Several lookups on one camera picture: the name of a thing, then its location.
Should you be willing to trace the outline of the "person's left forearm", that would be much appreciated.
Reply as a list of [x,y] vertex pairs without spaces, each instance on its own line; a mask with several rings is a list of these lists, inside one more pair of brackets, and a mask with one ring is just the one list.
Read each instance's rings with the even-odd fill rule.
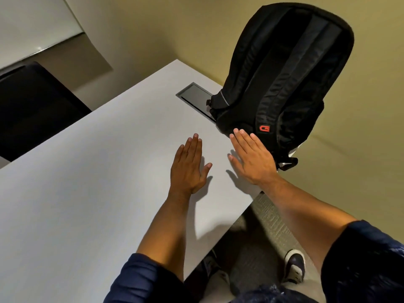
[[147,256],[184,281],[186,223],[191,193],[170,188],[136,253]]

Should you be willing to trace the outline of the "white wall board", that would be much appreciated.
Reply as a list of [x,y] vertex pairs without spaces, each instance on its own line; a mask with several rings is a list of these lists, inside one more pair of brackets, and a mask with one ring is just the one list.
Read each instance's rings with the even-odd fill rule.
[[82,33],[65,0],[0,0],[0,70]]

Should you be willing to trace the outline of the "person's right hand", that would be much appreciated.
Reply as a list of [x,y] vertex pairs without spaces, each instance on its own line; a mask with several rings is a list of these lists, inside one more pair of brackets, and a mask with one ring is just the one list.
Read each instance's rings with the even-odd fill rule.
[[[254,133],[249,135],[255,141],[259,150],[256,156],[247,156],[245,159],[245,179],[265,191],[267,187],[273,187],[275,183],[281,182],[282,178],[276,170],[275,161],[271,153]],[[233,130],[230,134],[230,141],[235,154],[239,154],[239,129],[235,128]]]

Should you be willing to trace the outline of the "black backpack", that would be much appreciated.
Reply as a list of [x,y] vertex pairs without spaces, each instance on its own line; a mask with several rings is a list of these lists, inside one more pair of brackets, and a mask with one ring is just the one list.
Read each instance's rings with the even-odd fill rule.
[[219,131],[254,133],[276,168],[310,135],[354,46],[351,26],[314,5],[274,3],[248,21],[222,89],[206,105]]

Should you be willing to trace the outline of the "dark shoe with white toe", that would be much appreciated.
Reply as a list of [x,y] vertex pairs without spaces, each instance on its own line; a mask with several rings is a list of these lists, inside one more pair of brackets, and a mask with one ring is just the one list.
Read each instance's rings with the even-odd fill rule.
[[289,250],[284,258],[283,283],[300,284],[306,275],[306,259],[304,254],[297,249]]
[[207,274],[208,281],[213,277],[218,276],[220,279],[230,285],[229,275],[222,269],[217,262],[217,255],[214,249],[211,249],[209,253],[202,260],[202,266]]

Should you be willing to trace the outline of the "dark blue shirt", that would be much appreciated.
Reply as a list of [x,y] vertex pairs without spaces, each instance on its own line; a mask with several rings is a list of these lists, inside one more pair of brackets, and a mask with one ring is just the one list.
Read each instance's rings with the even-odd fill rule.
[[[366,221],[332,244],[321,269],[327,303],[404,303],[404,245]],[[135,253],[103,303],[201,303],[174,273]]]

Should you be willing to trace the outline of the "black chair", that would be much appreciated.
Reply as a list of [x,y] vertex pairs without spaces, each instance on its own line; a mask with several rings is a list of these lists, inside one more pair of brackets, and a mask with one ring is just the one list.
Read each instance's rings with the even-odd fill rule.
[[38,62],[0,75],[0,157],[12,162],[91,113]]

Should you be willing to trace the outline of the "person's right forearm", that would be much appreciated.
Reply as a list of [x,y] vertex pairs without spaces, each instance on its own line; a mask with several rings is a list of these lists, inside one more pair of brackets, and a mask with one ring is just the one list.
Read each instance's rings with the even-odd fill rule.
[[259,186],[320,273],[332,244],[358,219],[294,186],[277,172],[266,175]]

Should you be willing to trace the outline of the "person's left hand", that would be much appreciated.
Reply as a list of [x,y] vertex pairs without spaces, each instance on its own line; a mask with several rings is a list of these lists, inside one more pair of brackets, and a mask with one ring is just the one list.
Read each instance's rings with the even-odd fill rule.
[[175,165],[173,162],[171,166],[169,195],[189,198],[203,188],[203,186],[199,185],[199,178],[200,172],[206,164],[202,163],[203,142],[200,137],[193,163],[187,161],[187,152],[192,137],[186,140],[180,161]]

